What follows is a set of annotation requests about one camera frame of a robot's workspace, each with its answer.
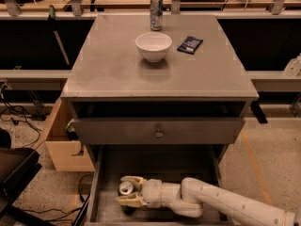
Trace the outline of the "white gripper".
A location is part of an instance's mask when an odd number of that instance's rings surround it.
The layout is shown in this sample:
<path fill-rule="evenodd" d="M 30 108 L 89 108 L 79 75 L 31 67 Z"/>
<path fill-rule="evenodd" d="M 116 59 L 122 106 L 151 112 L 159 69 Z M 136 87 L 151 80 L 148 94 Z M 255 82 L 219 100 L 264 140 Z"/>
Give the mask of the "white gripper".
<path fill-rule="evenodd" d="M 162 181 L 156 179 L 149 179 L 146 181 L 146 179 L 140 176 L 124 176 L 120 179 L 119 191 L 134 193 L 118 196 L 116 197 L 116 202 L 119 205 L 134 208 L 146 205 L 149 208 L 160 208 L 162 206 L 162 184 Z"/>

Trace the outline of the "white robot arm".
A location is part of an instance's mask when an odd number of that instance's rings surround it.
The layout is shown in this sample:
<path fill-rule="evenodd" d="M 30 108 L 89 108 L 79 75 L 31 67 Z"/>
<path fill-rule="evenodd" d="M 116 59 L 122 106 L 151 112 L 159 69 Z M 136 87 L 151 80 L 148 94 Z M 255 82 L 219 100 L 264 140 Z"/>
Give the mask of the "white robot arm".
<path fill-rule="evenodd" d="M 166 207 L 189 218 L 199 218 L 203 204 L 207 203 L 245 226 L 301 226 L 300 210 L 285 211 L 191 177 L 174 184 L 124 176 L 120 179 L 116 202 L 133 208 Z"/>

